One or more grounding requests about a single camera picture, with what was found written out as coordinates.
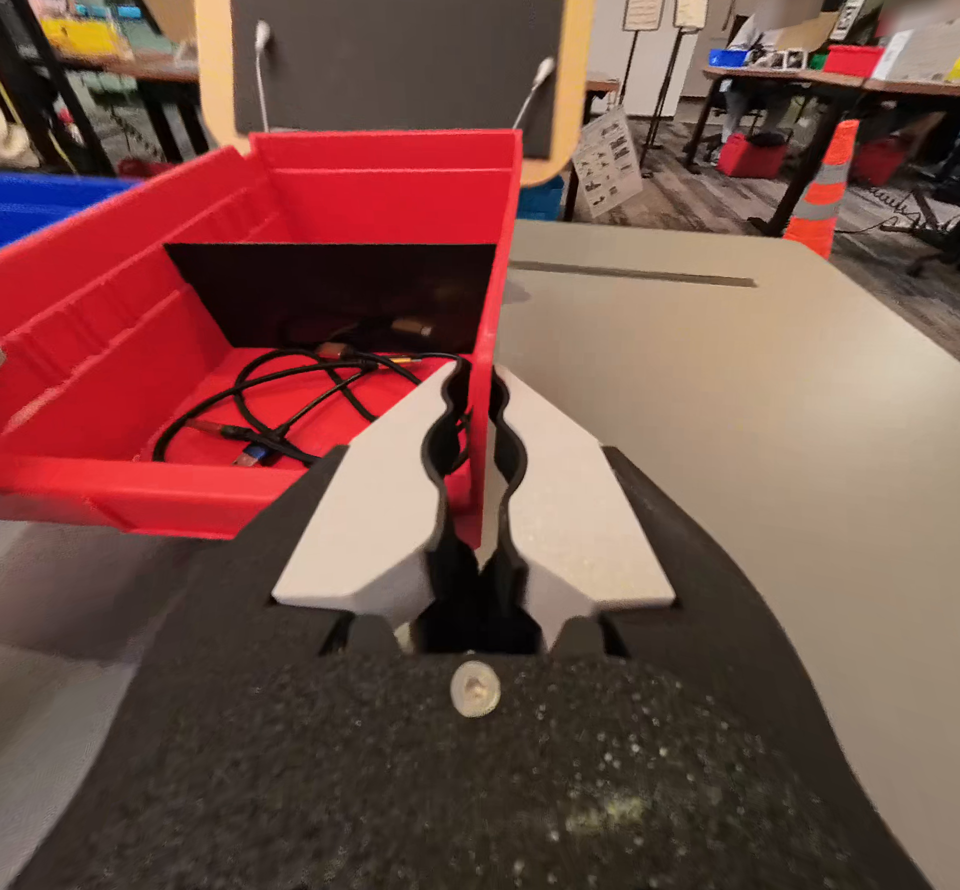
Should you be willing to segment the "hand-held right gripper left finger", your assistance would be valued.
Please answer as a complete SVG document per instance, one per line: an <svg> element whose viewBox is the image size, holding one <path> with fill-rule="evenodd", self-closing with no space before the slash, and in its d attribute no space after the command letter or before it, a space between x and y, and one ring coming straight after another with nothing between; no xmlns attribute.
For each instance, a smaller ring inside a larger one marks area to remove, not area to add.
<svg viewBox="0 0 960 890"><path fill-rule="evenodd" d="M271 591L277 604L392 629L474 588L446 483L471 368L446 361L355 437Z"/></svg>

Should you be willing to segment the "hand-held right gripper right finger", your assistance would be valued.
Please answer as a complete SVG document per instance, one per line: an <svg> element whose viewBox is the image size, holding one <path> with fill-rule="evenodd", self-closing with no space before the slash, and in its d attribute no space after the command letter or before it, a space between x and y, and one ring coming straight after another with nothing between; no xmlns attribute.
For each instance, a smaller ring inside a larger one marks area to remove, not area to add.
<svg viewBox="0 0 960 890"><path fill-rule="evenodd" d="M550 650L572 620L671 607L675 589L601 442L505 367L489 420L506 487L487 577L503 613L530 620Z"/></svg>

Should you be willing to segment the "black cable orange plugs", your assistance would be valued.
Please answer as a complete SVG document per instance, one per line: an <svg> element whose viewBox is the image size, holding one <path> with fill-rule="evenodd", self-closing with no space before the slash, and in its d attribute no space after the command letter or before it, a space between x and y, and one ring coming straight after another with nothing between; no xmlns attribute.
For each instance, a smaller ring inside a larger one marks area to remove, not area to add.
<svg viewBox="0 0 960 890"><path fill-rule="evenodd" d="M262 366L282 358L293 356L306 357L318 365L333 381L334 386L327 392L315 398L300 411L296 412L288 420L276 428L268 429L266 424L262 423L248 409L246 398L243 392L234 394L234 403L243 418L250 424L254 431L261 434L261 440L251 443L245 450L247 455L252 456L263 466L266 466L266 460L269 456L287 456L292 459L300 460L304 452L300 451L293 443L287 439L287 435L294 424L306 416L313 409L322 404L325 400L338 394L344 396L347 402L357 411L361 418L368 423L374 423L378 415L372 413L357 398L351 386L354 382L360 380L363 376L373 373L370 370L364 370L357 364L345 362L344 355L350 351L356 351L354 347L347 343L326 342L319 344L313 349L304 348L277 348L255 357L252 361L242 368L235 380L234 386L240 388L246 383L252 375Z"/></svg>
<svg viewBox="0 0 960 890"><path fill-rule="evenodd" d="M411 357L414 364L424 360L438 359L442 362L437 369L452 370L452 401L455 410L454 423L450 424L449 434L443 437L440 445L439 472L442 476L451 476L462 468L469 459L471 444L471 426L474 411L470 404L470 387L473 374L473 361L467 356L446 352L427 352ZM417 376L410 368L405 355L388 355L351 350L344 354L343 360L357 364L364 371L387 372L411 383L414 387L422 385L425 378Z"/></svg>

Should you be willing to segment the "red storage bin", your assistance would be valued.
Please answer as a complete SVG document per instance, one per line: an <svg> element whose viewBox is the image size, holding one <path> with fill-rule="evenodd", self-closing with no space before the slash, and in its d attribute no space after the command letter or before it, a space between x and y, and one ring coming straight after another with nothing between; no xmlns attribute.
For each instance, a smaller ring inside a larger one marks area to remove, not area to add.
<svg viewBox="0 0 960 890"><path fill-rule="evenodd" d="M730 178L774 180L782 171L788 148L789 138L778 131L752 136L733 133L722 144L715 168Z"/></svg>
<svg viewBox="0 0 960 890"><path fill-rule="evenodd" d="M878 45L832 44L824 58L822 73L870 79L884 52L885 47Z"/></svg>
<svg viewBox="0 0 960 890"><path fill-rule="evenodd" d="M909 150L909 142L895 135L863 143L850 166L849 178L858 185L883 188L901 168Z"/></svg>
<svg viewBox="0 0 960 890"><path fill-rule="evenodd" d="M446 477L457 529L479 544L486 413L520 195L512 129L255 133L2 249L2 519L230 539L307 468L234 465L243 449L174 418L231 387L256 357L236 347L181 277L168 243L493 244L474 348L466 463ZM275 428L333 386L293 356L251 376L311 371L246 392ZM287 438L320 456L347 445L413 391L390 372L338 393Z"/></svg>

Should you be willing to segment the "grey desk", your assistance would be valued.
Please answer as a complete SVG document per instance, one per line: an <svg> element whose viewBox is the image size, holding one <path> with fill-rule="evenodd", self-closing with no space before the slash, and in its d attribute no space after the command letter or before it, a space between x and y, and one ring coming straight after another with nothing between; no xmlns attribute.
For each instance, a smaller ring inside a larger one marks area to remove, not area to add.
<svg viewBox="0 0 960 890"><path fill-rule="evenodd" d="M330 646L236 542L2 558L2 888L958 888L958 360L784 241L520 224L498 361L678 596L623 656Z"/></svg>

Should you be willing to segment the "black bin divider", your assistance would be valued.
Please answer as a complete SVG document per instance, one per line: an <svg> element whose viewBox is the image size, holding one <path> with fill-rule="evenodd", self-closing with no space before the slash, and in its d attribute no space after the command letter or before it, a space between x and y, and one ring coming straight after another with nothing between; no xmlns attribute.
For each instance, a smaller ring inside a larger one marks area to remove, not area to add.
<svg viewBox="0 0 960 890"><path fill-rule="evenodd" d="M345 343L373 354L473 351L494 244L168 243L236 348Z"/></svg>

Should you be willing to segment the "white printed sheet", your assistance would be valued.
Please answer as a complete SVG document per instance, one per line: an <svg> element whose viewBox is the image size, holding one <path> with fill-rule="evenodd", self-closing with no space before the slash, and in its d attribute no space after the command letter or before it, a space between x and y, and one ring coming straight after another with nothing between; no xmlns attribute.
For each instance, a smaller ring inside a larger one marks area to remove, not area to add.
<svg viewBox="0 0 960 890"><path fill-rule="evenodd" d="M590 219L598 220L642 192L643 177L629 118L621 104L581 130L572 166Z"/></svg>

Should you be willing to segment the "orange traffic cone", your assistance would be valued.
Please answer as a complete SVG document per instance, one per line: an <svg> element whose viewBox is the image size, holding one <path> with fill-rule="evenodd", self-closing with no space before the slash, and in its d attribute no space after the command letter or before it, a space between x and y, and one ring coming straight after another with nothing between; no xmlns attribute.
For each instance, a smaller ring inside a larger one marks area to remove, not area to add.
<svg viewBox="0 0 960 890"><path fill-rule="evenodd" d="M856 150L858 119L846 119L834 129L815 175L804 188L783 233L828 260L834 246L834 232L847 190Z"/></svg>

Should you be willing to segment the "wooden table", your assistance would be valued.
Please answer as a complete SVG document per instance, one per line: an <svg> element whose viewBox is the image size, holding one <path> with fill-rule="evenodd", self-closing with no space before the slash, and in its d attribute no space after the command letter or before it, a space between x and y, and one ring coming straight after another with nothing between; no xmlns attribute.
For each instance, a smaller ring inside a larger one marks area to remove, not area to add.
<svg viewBox="0 0 960 890"><path fill-rule="evenodd" d="M78 56L57 51L80 103L117 164L136 157L180 164L211 149L194 63L171 54Z"/></svg>
<svg viewBox="0 0 960 890"><path fill-rule="evenodd" d="M711 86L690 138L690 149L683 161L683 167L690 172L695 168L697 150L711 110L712 95L719 90L724 80L775 81L809 91L814 97L826 102L825 110L817 122L812 139L801 156L796 172L771 218L764 220L761 217L750 217L748 220L758 234L767 237L783 236L798 201L813 181L834 138L834 132L842 121L859 116L867 105L884 100L921 101L933 112L958 111L959 86L956 82L891 81L822 70L730 68L711 65L702 68L702 75L710 80Z"/></svg>

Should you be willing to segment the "white stand with black board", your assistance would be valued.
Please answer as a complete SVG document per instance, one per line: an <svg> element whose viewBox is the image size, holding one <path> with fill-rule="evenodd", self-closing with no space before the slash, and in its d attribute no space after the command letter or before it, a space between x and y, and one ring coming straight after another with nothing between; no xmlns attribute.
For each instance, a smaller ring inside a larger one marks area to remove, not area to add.
<svg viewBox="0 0 960 890"><path fill-rule="evenodd" d="M273 132L518 130L521 183L581 134L595 0L196 0L201 113Z"/></svg>

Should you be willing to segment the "yellow storage bin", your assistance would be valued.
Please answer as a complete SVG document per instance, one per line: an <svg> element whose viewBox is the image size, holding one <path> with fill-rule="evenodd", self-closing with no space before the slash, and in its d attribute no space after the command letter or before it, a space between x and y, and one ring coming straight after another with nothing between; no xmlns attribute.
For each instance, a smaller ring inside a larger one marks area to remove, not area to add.
<svg viewBox="0 0 960 890"><path fill-rule="evenodd" d="M40 26L54 49L68 56L121 60L133 56L123 32L109 20L44 17Z"/></svg>

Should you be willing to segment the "white cardboard box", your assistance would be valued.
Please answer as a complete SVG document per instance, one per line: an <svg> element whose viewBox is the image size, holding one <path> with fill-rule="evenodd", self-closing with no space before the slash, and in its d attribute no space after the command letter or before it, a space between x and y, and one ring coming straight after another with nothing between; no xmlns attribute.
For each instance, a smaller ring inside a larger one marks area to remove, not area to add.
<svg viewBox="0 0 960 890"><path fill-rule="evenodd" d="M959 80L959 19L895 33L871 79L889 83L953 83Z"/></svg>

